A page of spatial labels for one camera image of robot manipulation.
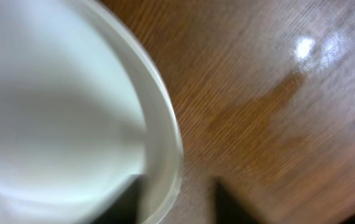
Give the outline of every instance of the white plate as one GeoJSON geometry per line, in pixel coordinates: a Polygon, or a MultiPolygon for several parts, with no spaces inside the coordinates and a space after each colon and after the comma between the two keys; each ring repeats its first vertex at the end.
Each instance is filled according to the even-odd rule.
{"type": "Polygon", "coordinates": [[[0,223],[90,221],[147,177],[141,220],[179,191],[182,144],[151,59],[91,0],[0,0],[0,223]]]}

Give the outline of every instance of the wooden table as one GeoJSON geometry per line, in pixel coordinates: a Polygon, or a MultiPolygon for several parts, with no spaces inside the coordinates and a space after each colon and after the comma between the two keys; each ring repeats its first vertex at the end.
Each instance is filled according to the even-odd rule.
{"type": "Polygon", "coordinates": [[[264,223],[355,212],[355,0],[104,0],[169,90],[184,142],[163,223],[212,223],[221,176],[264,223]]]}

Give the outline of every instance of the white ceramic dish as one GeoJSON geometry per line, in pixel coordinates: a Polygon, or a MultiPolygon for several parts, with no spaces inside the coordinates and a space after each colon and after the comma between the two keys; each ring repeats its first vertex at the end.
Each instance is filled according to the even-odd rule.
{"type": "Polygon", "coordinates": [[[0,0],[0,223],[89,222],[135,174],[157,223],[181,159],[163,81],[118,19],[92,0],[0,0]]]}

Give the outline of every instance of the brown wooden surface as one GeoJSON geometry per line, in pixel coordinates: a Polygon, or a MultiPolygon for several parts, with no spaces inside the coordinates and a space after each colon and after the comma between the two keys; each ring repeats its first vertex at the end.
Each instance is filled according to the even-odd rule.
{"type": "Polygon", "coordinates": [[[214,176],[265,223],[355,212],[355,0],[103,2],[155,61],[180,124],[184,180],[163,223],[212,223],[214,176]]]}

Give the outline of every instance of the glossy tabletop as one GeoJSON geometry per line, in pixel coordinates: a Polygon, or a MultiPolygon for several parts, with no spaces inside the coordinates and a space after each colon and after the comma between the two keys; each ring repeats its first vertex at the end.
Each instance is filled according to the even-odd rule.
{"type": "Polygon", "coordinates": [[[168,88],[184,143],[163,223],[212,223],[222,177],[264,223],[355,212],[355,0],[103,0],[168,88]]]}

